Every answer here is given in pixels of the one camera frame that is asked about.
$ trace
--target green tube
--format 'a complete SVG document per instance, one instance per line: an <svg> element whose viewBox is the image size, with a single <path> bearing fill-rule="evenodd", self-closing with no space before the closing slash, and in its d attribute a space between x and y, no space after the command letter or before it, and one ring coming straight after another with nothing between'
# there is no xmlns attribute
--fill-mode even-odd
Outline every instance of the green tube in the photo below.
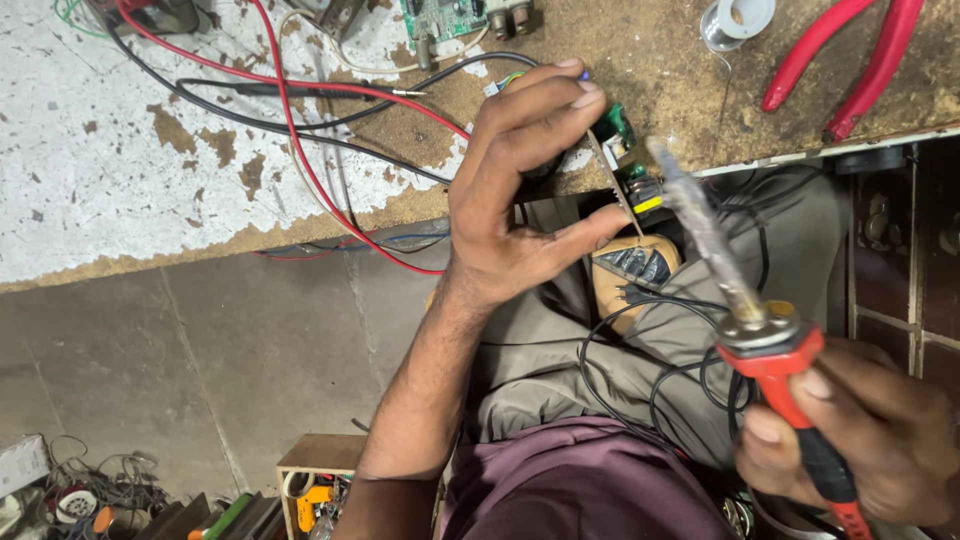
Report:
<svg viewBox="0 0 960 540"><path fill-rule="evenodd" d="M240 497L237 497L237 500L230 505L230 508L227 508L227 511L224 512L224 515L217 520L217 523L213 524L213 527L206 530L204 533L204 540L217 540L220 535L224 532L224 529L227 528L233 520L240 515L240 512L247 507L247 504L250 504L250 501L253 500L253 495L249 493L244 493Z"/></svg>

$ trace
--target wooden workbench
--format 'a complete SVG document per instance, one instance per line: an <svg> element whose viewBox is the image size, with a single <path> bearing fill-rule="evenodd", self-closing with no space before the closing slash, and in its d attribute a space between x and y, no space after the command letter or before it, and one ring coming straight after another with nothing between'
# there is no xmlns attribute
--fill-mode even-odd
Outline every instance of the wooden workbench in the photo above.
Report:
<svg viewBox="0 0 960 540"><path fill-rule="evenodd" d="M580 56L612 99L624 102L639 135L662 135L693 170L797 152L815 153L820 132L873 50L886 2L876 2L816 57L786 104L763 114L758 102L779 61L830 0L780 2L759 36L726 55L733 66L722 125L725 65L703 45L708 0L538 0L533 33L483 51L513 50L540 61ZM233 0L200 2L201 31L172 37L208 58L273 74L263 27ZM356 63L414 61L396 0L371 0L345 41ZM285 11L269 2L276 23ZM198 110L154 83L108 39L65 26L42 3L16 3L0 19L7 55L0 73L0 290L214 258L340 235L289 164L285 137L262 134ZM926 2L917 31L887 91L848 143L960 126L960 5ZM291 77L348 80L307 24L288 27ZM227 77L126 38L162 75ZM458 48L444 44L442 52ZM478 54L475 48L471 54ZM482 88L518 68L478 64L421 101L467 125ZM384 81L408 86L419 72ZM216 95L203 92L212 99ZM225 107L281 118L276 103L229 92ZM343 116L360 105L300 100L298 120ZM350 126L353 142L452 178L465 142L421 116L394 107ZM308 145L318 174L364 229L445 215L444 187L350 151ZM543 194L605 186L587 152L571 153ZM345 197L343 186L347 187Z"/></svg>

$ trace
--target hand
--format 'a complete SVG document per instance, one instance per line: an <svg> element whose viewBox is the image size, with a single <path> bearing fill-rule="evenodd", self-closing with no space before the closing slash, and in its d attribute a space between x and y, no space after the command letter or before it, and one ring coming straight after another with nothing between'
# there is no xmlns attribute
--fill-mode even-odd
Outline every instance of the hand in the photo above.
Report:
<svg viewBox="0 0 960 540"><path fill-rule="evenodd" d="M946 394L881 364L880 349L830 340L814 368L792 376L800 409L853 472L868 517L939 525L952 512L947 480L957 472ZM777 413L751 405L736 469L754 489L827 508L800 461L797 437Z"/></svg>
<svg viewBox="0 0 960 540"><path fill-rule="evenodd" d="M617 205L556 233L515 223L520 173L576 144L606 107L603 90L577 82L583 72L580 60L538 67L483 103L449 189L453 253L443 290L496 307L555 278L629 223Z"/></svg>

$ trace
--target maroon shirt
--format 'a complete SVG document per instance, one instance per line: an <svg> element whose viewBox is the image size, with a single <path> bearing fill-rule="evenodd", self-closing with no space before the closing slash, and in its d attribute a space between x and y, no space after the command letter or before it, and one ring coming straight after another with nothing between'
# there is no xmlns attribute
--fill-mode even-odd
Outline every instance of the maroon shirt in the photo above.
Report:
<svg viewBox="0 0 960 540"><path fill-rule="evenodd" d="M444 540L736 538L675 455L590 416L457 448L441 527Z"/></svg>

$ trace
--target green circuit board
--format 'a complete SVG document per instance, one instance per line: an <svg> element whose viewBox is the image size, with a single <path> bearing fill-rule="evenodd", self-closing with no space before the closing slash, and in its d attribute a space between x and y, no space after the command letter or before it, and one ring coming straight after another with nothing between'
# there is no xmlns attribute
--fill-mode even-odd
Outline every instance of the green circuit board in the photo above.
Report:
<svg viewBox="0 0 960 540"><path fill-rule="evenodd" d="M411 47L419 36L439 43L487 27L486 7L474 16L473 0L400 0L400 6Z"/></svg>

